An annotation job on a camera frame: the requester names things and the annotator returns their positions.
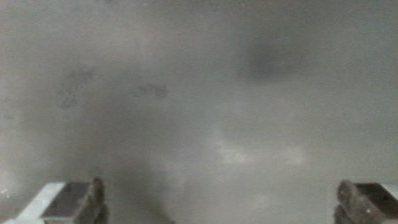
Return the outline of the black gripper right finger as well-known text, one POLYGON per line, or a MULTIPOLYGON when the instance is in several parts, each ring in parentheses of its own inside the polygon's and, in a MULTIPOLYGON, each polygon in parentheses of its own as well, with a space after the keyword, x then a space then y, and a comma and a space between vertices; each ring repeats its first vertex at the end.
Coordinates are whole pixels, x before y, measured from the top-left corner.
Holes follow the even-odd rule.
POLYGON ((358 183, 338 186, 335 224, 398 224, 398 183, 358 183))

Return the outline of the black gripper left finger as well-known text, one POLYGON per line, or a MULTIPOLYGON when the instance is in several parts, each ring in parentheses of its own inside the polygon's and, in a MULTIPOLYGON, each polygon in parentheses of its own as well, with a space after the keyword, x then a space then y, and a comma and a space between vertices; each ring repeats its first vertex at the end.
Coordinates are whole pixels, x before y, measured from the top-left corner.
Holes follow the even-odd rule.
POLYGON ((11 224, 109 224, 102 179, 49 183, 11 224))

